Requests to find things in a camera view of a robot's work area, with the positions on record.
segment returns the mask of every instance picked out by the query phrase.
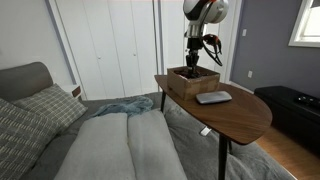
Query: electrical outlet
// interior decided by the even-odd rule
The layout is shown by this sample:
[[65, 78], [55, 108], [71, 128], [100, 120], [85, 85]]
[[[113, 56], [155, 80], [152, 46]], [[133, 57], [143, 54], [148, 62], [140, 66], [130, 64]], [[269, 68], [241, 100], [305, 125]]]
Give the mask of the electrical outlet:
[[247, 29], [243, 29], [242, 36], [247, 36]]
[[248, 72], [248, 78], [252, 78], [252, 71]]

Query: wooden floor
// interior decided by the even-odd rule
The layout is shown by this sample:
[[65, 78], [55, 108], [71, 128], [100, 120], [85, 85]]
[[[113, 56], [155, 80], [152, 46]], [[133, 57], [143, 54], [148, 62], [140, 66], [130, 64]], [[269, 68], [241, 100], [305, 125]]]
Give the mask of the wooden floor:
[[320, 179], [320, 157], [271, 127], [256, 141], [299, 180]]

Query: plaid pillow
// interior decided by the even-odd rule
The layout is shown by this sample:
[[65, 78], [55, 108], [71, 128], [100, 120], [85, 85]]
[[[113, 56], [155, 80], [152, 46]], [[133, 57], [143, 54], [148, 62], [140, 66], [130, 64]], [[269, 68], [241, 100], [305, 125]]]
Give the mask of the plaid pillow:
[[58, 130], [56, 122], [0, 99], [0, 179], [19, 179]]
[[63, 91], [57, 84], [33, 96], [19, 99], [14, 104], [56, 121], [61, 127], [60, 132], [69, 127], [87, 110], [77, 99]]

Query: crumpled fabric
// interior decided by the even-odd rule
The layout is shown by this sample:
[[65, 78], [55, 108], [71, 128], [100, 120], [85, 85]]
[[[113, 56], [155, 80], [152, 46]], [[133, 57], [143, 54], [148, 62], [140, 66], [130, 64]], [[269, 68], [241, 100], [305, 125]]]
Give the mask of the crumpled fabric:
[[90, 115], [89, 118], [103, 116], [109, 113], [127, 113], [128, 117], [131, 117], [150, 111], [152, 106], [153, 102], [150, 98], [137, 96], [136, 98], [127, 99], [119, 103], [101, 106], [98, 111]]

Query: black storage bench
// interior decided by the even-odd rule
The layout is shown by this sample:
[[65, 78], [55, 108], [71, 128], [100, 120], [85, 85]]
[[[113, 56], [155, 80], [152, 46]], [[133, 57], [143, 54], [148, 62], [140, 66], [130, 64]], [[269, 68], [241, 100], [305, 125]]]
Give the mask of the black storage bench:
[[283, 86], [257, 88], [254, 94], [269, 106], [274, 127], [320, 154], [320, 108], [298, 100], [311, 96]]

